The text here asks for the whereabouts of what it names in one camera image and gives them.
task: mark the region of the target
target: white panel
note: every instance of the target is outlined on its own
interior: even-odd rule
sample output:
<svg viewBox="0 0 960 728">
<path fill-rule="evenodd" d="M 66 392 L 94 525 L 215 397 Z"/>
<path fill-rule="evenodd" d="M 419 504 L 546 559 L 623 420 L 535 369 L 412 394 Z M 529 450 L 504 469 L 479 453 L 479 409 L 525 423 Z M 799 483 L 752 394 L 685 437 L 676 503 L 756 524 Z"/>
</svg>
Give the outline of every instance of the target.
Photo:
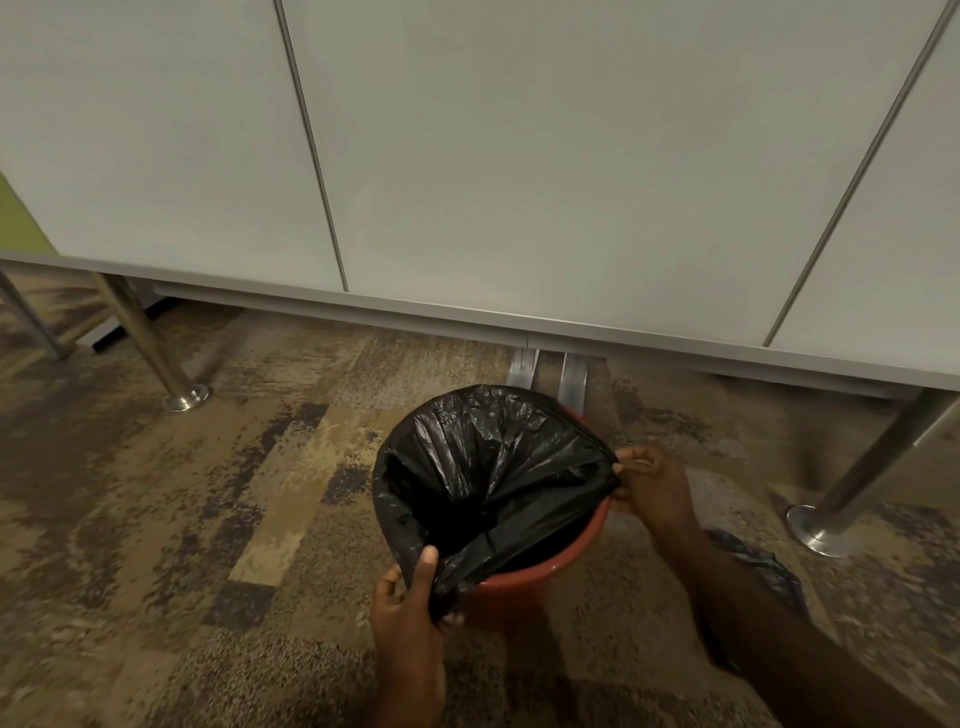
<svg viewBox="0 0 960 728">
<path fill-rule="evenodd" d="M 0 0 L 0 108 L 62 254 L 342 290 L 271 0 Z"/>
<path fill-rule="evenodd" d="M 958 69 L 954 17 L 774 347 L 960 374 Z"/>
<path fill-rule="evenodd" d="M 760 344 L 942 0 L 286 0 L 350 290 Z"/>
</svg>

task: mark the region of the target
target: black plastic bag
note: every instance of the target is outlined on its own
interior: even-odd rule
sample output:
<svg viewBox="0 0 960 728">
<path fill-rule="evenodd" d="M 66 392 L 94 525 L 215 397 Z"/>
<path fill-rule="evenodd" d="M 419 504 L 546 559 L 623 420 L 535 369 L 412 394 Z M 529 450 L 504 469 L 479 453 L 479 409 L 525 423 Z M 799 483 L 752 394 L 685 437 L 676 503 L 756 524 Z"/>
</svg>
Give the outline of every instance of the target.
<svg viewBox="0 0 960 728">
<path fill-rule="evenodd" d="M 458 594 L 521 568 L 518 559 L 544 540 L 576 529 L 572 542 L 616 489 L 614 462 L 553 398 L 478 385 L 421 405 L 394 428 L 376 456 L 373 505 L 408 584 L 423 547 L 440 551 L 430 597 L 438 619 Z"/>
<path fill-rule="evenodd" d="M 732 533 L 719 528 L 707 529 L 707 535 L 720 550 L 727 551 L 743 566 L 763 579 L 763 582 L 774 591 L 774 594 L 791 612 L 801 619 L 810 621 L 810 613 L 806 609 L 804 600 L 804 587 L 800 579 L 794 575 L 793 571 L 781 564 L 773 553 L 747 546 Z M 740 668 L 727 654 L 727 650 L 720 644 L 720 639 L 710 628 L 696 604 L 693 605 L 693 613 L 697 632 L 700 634 L 700 642 L 707 650 L 710 661 L 734 675 L 742 674 Z"/>
</svg>

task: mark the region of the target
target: hand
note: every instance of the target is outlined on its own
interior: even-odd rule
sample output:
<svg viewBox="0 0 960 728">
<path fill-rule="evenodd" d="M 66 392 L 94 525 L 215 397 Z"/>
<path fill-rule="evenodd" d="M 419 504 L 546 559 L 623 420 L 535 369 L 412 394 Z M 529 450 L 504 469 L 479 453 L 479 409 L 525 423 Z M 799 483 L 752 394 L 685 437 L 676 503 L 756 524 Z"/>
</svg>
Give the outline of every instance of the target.
<svg viewBox="0 0 960 728">
<path fill-rule="evenodd" d="M 613 472 L 621 487 L 614 497 L 628 499 L 658 548 L 677 537 L 701 536 L 690 499 L 684 464 L 653 443 L 616 452 Z"/>
<path fill-rule="evenodd" d="M 436 548 L 423 550 L 414 583 L 403 596 L 396 593 L 399 566 L 373 588 L 377 695 L 371 726 L 376 728 L 433 728 L 444 712 L 444 636 L 427 611 L 437 557 Z"/>
</svg>

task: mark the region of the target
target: garbage bag liner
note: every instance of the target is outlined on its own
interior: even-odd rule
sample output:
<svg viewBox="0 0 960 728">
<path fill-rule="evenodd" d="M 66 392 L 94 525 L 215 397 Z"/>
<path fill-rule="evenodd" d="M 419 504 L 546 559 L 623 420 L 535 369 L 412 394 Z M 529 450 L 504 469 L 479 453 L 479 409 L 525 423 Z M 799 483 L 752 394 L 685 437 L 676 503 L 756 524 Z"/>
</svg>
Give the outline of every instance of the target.
<svg viewBox="0 0 960 728">
<path fill-rule="evenodd" d="M 430 597 L 438 619 L 458 594 L 588 520 L 617 486 L 614 462 L 553 398 L 477 385 L 421 405 L 394 428 L 377 453 L 373 504 L 408 584 L 423 547 L 439 550 Z"/>
</svg>

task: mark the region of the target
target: white cabinet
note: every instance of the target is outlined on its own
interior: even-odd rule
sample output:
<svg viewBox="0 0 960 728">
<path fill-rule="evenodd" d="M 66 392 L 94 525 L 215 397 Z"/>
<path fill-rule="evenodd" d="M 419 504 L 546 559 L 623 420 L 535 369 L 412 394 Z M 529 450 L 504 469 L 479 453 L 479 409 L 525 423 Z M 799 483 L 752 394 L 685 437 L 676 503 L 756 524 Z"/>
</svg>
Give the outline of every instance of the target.
<svg viewBox="0 0 960 728">
<path fill-rule="evenodd" d="M 942 0 L 285 0 L 352 292 L 760 344 Z"/>
<path fill-rule="evenodd" d="M 960 375 L 954 17 L 773 346 Z"/>
<path fill-rule="evenodd" d="M 61 254 L 342 290 L 270 0 L 0 0 L 0 109 Z"/>
</svg>

